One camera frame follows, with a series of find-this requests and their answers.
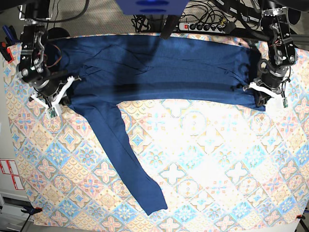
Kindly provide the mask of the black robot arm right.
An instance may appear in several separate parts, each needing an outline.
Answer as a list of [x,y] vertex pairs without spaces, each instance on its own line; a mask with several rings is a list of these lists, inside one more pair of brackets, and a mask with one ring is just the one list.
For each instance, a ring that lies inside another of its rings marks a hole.
[[51,41],[68,36],[64,29],[55,33],[47,29],[49,23],[58,22],[53,18],[54,7],[54,0],[23,0],[17,4],[19,19],[24,22],[17,74],[34,89],[30,101],[38,101],[47,110],[54,110],[60,104],[69,105],[68,90],[80,79],[67,70],[54,70],[63,55],[60,47]]

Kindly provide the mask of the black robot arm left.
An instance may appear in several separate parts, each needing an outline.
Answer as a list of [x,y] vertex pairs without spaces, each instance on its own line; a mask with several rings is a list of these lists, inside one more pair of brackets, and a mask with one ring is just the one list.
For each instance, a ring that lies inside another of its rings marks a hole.
[[253,89],[258,107],[274,98],[280,100],[286,108],[285,87],[291,81],[291,66],[297,60],[286,16],[287,8],[270,0],[259,0],[258,4],[262,15],[260,26],[268,45],[268,59],[259,60],[257,77],[243,89]]

